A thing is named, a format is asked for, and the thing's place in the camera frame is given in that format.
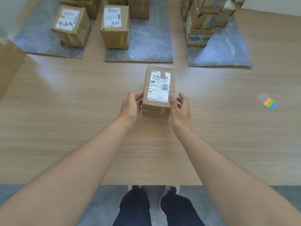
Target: blue sticky note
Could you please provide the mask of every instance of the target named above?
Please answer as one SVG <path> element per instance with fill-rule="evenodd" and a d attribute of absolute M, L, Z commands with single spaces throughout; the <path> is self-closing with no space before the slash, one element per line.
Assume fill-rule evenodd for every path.
<path fill-rule="evenodd" d="M 270 110 L 273 110 L 274 108 L 276 108 L 276 106 L 277 106 L 277 103 L 274 102 L 274 103 L 269 107 L 269 109 L 270 109 Z"/>

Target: qr code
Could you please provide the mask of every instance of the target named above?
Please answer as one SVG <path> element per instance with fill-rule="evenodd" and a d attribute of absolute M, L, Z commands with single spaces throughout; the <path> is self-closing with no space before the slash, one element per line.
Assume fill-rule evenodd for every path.
<path fill-rule="evenodd" d="M 162 90 L 168 90 L 168 84 L 162 84 Z"/>

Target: leg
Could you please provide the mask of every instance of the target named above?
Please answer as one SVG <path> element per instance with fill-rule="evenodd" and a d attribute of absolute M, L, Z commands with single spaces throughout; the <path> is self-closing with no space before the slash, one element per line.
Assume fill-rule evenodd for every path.
<path fill-rule="evenodd" d="M 167 217 L 168 226 L 205 226 L 191 201 L 178 195 L 174 186 L 161 198 L 160 207 Z"/>
<path fill-rule="evenodd" d="M 143 188 L 133 186 L 120 203 L 113 226 L 151 226 L 150 203 Z"/>

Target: green tape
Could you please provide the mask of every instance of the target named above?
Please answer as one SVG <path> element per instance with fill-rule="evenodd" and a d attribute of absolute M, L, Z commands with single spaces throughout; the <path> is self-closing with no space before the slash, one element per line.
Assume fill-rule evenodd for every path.
<path fill-rule="evenodd" d="M 124 41 L 124 34 L 121 35 L 120 44 L 123 44 L 123 41 Z"/>
<path fill-rule="evenodd" d="M 270 100 L 270 102 L 266 105 L 268 108 L 271 107 L 271 105 L 274 103 L 273 100 Z"/>

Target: sneaker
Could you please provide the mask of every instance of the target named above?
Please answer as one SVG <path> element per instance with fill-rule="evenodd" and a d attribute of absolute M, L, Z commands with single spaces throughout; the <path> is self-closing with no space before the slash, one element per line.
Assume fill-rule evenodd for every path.
<path fill-rule="evenodd" d="M 129 189 L 129 191 L 131 191 L 132 189 L 134 189 L 134 188 L 141 188 L 142 187 L 142 185 L 128 185 L 128 189 Z"/>
<path fill-rule="evenodd" d="M 179 191 L 180 191 L 180 186 L 166 186 L 165 187 L 165 192 L 164 192 L 164 194 L 162 195 L 162 197 L 164 197 L 166 194 L 168 194 L 168 193 L 173 193 L 173 194 L 175 194 L 175 195 L 177 195 L 178 193 L 179 193 Z M 159 201 L 159 209 L 160 209 L 160 211 L 163 213 L 163 214 L 165 214 L 164 212 L 163 212 L 163 210 L 161 209 L 161 199 L 162 199 L 162 197 L 160 198 L 160 201 Z"/>

